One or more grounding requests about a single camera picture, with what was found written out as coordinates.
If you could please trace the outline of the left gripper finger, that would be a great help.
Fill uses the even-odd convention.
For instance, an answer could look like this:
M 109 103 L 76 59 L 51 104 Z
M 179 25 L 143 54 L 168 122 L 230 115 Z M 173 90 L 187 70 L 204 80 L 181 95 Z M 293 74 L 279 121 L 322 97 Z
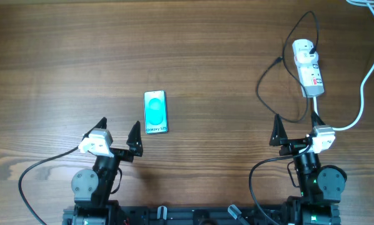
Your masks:
M 91 128 L 87 133 L 84 134 L 84 138 L 90 138 L 90 137 L 101 137 L 105 138 L 107 134 L 107 118 L 102 117 L 101 120 L 93 127 Z
M 128 135 L 126 144 L 129 146 L 129 150 L 137 157 L 143 155 L 143 143 L 141 139 L 141 123 L 136 121 Z

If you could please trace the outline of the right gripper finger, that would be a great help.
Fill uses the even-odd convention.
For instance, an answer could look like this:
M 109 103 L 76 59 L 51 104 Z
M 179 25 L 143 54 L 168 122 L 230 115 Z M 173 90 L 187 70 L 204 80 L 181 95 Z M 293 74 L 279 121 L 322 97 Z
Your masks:
M 325 123 L 321 120 L 321 118 L 319 117 L 319 115 L 316 112 L 314 112 L 314 111 L 311 114 L 311 125 L 313 127 L 325 125 Z
M 270 137 L 270 146 L 282 146 L 288 144 L 288 136 L 283 126 L 283 122 L 279 114 L 275 115 L 273 131 Z

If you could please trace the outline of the teal screen smartphone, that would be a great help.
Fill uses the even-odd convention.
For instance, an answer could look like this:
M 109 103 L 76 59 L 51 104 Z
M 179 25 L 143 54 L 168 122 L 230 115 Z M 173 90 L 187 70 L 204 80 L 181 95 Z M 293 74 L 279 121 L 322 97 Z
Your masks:
M 146 134 L 168 132 L 166 93 L 164 90 L 144 93 L 144 118 Z

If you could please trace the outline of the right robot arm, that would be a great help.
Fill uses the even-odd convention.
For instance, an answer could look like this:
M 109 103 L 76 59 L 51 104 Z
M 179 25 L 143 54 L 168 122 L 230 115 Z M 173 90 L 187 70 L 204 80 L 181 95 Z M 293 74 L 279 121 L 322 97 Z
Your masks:
M 271 146 L 280 146 L 280 156 L 291 156 L 301 196 L 290 196 L 281 207 L 280 224 L 341 224 L 338 204 L 347 175 L 334 165 L 322 166 L 319 153 L 331 147 L 334 129 L 317 113 L 311 115 L 312 130 L 301 139 L 288 138 L 281 117 L 274 119 Z

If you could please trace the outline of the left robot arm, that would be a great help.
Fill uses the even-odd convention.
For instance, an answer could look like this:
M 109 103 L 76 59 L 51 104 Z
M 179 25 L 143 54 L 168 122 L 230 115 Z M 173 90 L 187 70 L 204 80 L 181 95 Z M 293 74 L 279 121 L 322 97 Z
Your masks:
M 103 117 L 88 131 L 78 145 L 81 153 L 96 156 L 91 169 L 78 171 L 71 181 L 74 207 L 63 214 L 63 224 L 129 224 L 129 217 L 121 210 L 119 202 L 110 200 L 119 187 L 113 184 L 117 175 L 122 176 L 119 164 L 133 162 L 134 157 L 143 155 L 141 124 L 136 121 L 131 128 L 126 144 L 128 149 L 113 148 L 113 138 Z

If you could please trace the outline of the white charger plug adapter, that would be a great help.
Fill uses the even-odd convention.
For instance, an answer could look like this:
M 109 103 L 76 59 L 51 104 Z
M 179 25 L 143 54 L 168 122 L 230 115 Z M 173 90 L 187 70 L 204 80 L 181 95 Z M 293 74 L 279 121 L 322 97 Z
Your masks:
M 318 63 L 318 53 L 310 53 L 309 51 L 298 51 L 294 57 L 295 64 L 301 67 L 306 64 L 317 64 Z

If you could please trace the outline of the white power strip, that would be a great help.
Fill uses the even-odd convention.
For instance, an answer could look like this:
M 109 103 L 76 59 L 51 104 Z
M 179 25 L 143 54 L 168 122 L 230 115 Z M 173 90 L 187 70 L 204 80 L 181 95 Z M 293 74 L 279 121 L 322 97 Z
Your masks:
M 313 43 L 307 39 L 297 39 L 292 44 L 293 54 L 298 51 L 311 51 Z M 314 98 L 325 92 L 320 68 L 317 64 L 306 64 L 301 67 L 296 65 L 299 80 L 304 86 L 302 88 L 303 96 L 306 98 Z

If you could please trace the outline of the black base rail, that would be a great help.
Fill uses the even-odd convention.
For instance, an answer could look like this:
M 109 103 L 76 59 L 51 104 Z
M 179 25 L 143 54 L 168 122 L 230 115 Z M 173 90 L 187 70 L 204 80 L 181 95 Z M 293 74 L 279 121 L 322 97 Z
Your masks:
M 63 224 L 341 224 L 337 206 L 257 207 L 118 207 L 115 209 L 66 209 Z

